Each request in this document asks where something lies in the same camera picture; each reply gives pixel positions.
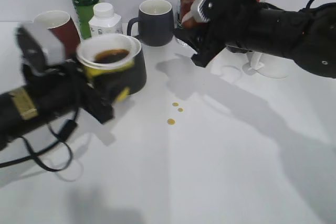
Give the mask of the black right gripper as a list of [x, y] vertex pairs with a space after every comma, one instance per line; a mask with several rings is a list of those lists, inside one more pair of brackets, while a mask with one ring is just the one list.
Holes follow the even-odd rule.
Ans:
[[237, 17], [224, 15], [192, 28], [174, 28], [173, 35], [196, 51], [191, 57], [194, 65], [206, 67], [226, 47], [262, 51], [247, 44], [248, 32], [257, 14], [257, 11], [252, 11], [239, 13]]

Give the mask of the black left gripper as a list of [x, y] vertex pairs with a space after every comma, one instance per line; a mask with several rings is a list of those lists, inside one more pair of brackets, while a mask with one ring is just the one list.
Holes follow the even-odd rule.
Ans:
[[107, 103], [123, 101], [130, 94], [124, 73], [94, 77], [95, 91], [74, 63], [65, 63], [43, 76], [34, 75], [33, 68], [24, 63], [22, 74], [25, 88], [38, 113], [33, 120], [42, 124], [70, 111], [74, 111], [73, 119], [76, 120], [80, 109], [104, 124], [114, 118], [113, 107]]

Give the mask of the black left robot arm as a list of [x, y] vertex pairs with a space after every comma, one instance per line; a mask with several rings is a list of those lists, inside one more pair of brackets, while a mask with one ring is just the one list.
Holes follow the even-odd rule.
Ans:
[[122, 82], [122, 73], [102, 74], [90, 84], [79, 66], [73, 62], [36, 76], [23, 66], [26, 83], [1, 94], [1, 149], [10, 142], [73, 112], [56, 134], [65, 140], [77, 127], [80, 109], [84, 109], [101, 124], [114, 117], [112, 105], [129, 92]]

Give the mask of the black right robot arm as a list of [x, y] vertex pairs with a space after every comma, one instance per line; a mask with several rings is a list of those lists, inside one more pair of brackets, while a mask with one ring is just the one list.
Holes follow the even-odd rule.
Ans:
[[301, 69], [335, 78], [335, 4], [298, 12], [264, 3], [235, 5], [209, 23], [174, 29], [195, 50], [192, 61], [206, 67], [226, 47], [292, 60]]

